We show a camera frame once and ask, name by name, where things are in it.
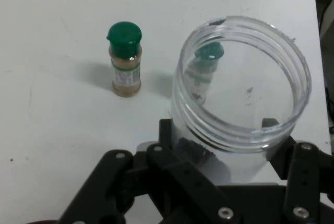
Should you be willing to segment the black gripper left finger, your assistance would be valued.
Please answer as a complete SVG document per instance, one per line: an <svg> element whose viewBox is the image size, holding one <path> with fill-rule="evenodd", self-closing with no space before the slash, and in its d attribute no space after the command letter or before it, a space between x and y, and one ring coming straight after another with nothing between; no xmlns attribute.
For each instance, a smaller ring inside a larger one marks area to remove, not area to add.
<svg viewBox="0 0 334 224"><path fill-rule="evenodd" d="M145 151L104 154L60 223L125 223L135 198L148 195L163 223L239 223L238 208L196 167L169 147L170 120Z"/></svg>

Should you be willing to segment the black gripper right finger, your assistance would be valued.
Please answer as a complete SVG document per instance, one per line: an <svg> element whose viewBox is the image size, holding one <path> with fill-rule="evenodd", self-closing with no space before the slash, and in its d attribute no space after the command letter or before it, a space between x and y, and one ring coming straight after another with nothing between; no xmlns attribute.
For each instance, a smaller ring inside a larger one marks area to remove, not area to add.
<svg viewBox="0 0 334 224"><path fill-rule="evenodd" d="M296 143L292 137L266 155L286 186L261 189L261 209L266 223L320 223L319 149Z"/></svg>

